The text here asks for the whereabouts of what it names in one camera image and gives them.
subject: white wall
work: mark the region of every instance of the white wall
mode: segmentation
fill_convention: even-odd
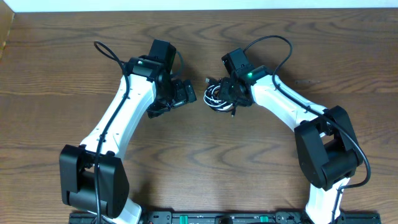
[[[4,0],[14,12],[398,7],[398,0]]]

